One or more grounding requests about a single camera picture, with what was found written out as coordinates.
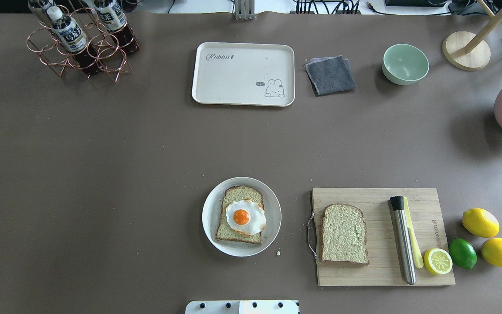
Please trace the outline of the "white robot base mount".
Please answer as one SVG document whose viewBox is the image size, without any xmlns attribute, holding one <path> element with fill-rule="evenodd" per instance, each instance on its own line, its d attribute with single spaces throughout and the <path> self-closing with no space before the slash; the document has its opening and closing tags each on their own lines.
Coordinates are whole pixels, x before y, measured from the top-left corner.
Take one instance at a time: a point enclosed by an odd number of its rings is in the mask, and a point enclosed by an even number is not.
<svg viewBox="0 0 502 314">
<path fill-rule="evenodd" d="M 186 314 L 299 314 L 298 300 L 194 300 Z"/>
</svg>

